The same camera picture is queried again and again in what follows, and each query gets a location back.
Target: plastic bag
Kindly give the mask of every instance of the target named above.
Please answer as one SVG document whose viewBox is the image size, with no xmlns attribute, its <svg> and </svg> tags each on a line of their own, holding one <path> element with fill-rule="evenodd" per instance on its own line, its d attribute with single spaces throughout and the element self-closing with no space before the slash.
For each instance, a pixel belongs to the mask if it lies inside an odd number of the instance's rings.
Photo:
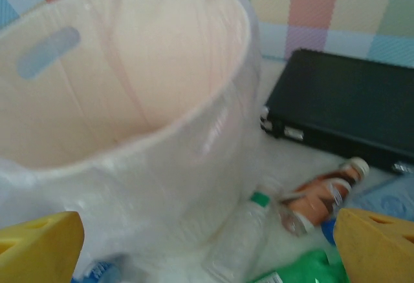
<svg viewBox="0 0 414 283">
<path fill-rule="evenodd" d="M 260 73 L 247 0 L 61 0 L 1 32 L 0 58 L 0 156 L 24 166 L 2 168 L 1 224 L 79 212 L 75 276 L 113 254 L 159 265 L 237 205 Z"/>
</svg>

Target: checkered wallpaper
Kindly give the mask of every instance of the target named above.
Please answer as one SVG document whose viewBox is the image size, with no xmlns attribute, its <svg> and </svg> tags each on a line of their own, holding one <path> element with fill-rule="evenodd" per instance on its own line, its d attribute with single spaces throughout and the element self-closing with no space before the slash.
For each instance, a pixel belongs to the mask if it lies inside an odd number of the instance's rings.
<svg viewBox="0 0 414 283">
<path fill-rule="evenodd" d="M 51 0 L 0 0 L 0 27 Z M 251 0 L 263 54 L 298 47 L 414 66 L 414 0 Z"/>
</svg>

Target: bucket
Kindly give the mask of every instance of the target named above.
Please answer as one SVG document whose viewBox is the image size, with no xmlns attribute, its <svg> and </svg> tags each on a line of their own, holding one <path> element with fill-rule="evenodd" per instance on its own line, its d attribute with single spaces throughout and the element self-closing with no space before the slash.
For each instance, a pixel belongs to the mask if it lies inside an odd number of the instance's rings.
<svg viewBox="0 0 414 283">
<path fill-rule="evenodd" d="M 8 181 L 78 211 L 84 256 L 193 249 L 238 202 L 259 63 L 245 0 L 35 10 L 0 33 L 0 156 L 30 175 Z"/>
</svg>

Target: black case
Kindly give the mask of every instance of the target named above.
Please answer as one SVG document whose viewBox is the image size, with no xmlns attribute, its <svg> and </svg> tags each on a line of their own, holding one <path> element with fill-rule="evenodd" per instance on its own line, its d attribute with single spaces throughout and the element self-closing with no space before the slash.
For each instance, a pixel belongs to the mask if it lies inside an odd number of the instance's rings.
<svg viewBox="0 0 414 283">
<path fill-rule="evenodd" d="M 299 49 L 261 127 L 387 171 L 414 172 L 414 69 Z"/>
</svg>

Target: brown bottle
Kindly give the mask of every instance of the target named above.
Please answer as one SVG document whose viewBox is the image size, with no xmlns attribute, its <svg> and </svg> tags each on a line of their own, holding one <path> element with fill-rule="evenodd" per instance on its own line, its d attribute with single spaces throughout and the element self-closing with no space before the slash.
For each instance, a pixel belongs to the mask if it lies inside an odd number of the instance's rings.
<svg viewBox="0 0 414 283">
<path fill-rule="evenodd" d="M 369 173 L 368 164 L 352 158 L 338 170 L 321 174 L 281 199 L 283 227 L 293 235 L 308 233 L 342 204 L 352 187 Z"/>
</svg>

